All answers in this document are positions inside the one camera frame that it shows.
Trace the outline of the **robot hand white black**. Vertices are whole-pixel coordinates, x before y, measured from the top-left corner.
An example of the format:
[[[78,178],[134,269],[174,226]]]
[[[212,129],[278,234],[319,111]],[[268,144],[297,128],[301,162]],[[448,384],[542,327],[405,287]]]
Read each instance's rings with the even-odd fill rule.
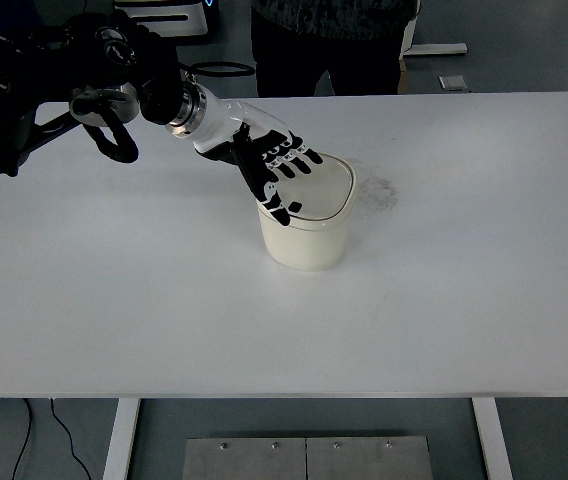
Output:
[[[290,214],[299,211],[301,203],[283,201],[280,183],[309,175],[323,163],[284,122],[246,102],[221,100],[210,92],[202,123],[189,139],[201,156],[237,166],[258,204],[282,226],[290,224]]]

